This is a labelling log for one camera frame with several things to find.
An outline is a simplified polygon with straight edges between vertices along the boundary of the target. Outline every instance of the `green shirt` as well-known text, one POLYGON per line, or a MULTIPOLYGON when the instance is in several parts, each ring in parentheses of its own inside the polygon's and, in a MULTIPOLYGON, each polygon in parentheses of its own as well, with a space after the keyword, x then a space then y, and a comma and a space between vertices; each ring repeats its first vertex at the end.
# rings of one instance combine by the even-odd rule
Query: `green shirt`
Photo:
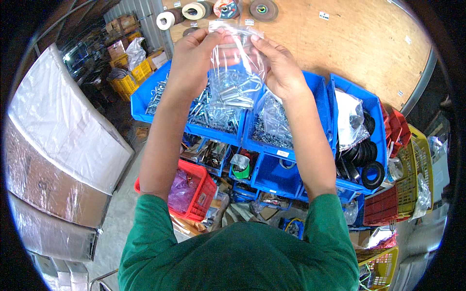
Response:
POLYGON ((120 262, 120 289, 357 290, 359 267, 336 195, 311 202, 303 238, 242 222, 178 244, 167 204, 143 195, 120 262))

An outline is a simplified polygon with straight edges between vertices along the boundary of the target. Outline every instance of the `red plastic crate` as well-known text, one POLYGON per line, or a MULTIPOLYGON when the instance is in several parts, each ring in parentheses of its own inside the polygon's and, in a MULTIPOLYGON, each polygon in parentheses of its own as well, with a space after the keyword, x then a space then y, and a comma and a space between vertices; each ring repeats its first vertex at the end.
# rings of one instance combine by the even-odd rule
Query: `red plastic crate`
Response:
MULTIPOLYGON (((215 192, 217 191, 217 185, 207 174, 207 170, 202 166, 178 160, 178 169, 185 171, 189 176, 196 176, 200 179, 200 182, 186 213, 177 212, 170 206, 168 207, 168 211, 176 217, 201 222, 206 217, 215 192)), ((141 192, 139 177, 134 183, 134 190, 137 193, 141 192)))
POLYGON ((396 186, 364 201, 365 226, 389 225, 398 218, 398 191, 396 186))
POLYGON ((390 139, 394 143, 390 158, 396 157, 400 148, 406 147, 411 138, 411 131, 404 115, 394 108, 392 110, 393 112, 390 114, 390 139))

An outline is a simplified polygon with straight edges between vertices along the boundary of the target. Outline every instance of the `hand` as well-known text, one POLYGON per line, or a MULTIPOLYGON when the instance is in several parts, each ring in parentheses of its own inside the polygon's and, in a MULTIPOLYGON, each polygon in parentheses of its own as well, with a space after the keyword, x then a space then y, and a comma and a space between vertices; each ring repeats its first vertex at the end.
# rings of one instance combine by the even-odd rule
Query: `hand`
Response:
POLYGON ((207 86, 207 71, 210 68, 212 50, 224 35, 225 31, 222 28, 210 34, 204 28, 180 39, 175 45, 165 91, 189 104, 198 97, 207 86))
POLYGON ((294 96, 310 92, 301 69, 286 47, 255 35, 251 41, 270 60, 271 71, 265 83, 275 95, 286 102, 294 96))

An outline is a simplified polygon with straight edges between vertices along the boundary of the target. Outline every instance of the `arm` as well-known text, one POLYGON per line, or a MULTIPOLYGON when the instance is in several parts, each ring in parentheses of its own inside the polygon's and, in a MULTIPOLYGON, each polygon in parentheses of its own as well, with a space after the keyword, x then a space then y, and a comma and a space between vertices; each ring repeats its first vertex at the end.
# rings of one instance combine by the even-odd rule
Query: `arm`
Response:
POLYGON ((253 44, 271 62, 266 84, 283 100, 296 164, 308 192, 309 203, 319 195, 336 195, 336 170, 332 150, 320 123, 314 96, 302 71, 284 46, 274 41, 252 38, 253 44))
POLYGON ((224 31, 207 34, 207 29, 199 29, 179 40, 175 46, 170 77, 157 107, 141 162, 141 195, 151 194, 168 201, 189 108, 207 85, 210 54, 223 38, 224 31))

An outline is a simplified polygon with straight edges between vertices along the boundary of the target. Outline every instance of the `corrugated metal wall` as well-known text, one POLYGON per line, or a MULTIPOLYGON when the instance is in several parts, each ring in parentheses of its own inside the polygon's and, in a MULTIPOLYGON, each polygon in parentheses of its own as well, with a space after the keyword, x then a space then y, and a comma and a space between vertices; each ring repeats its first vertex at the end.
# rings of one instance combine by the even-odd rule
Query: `corrugated metal wall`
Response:
POLYGON ((154 48, 163 46, 166 50, 170 50, 169 47, 166 47, 162 34, 156 25, 157 14, 160 11, 162 11, 161 1, 158 0, 121 0, 120 3, 111 8, 103 18, 105 19, 105 23, 109 23, 116 17, 131 12, 133 12, 138 19, 152 14, 141 20, 141 29, 144 37, 147 39, 147 45, 154 48))

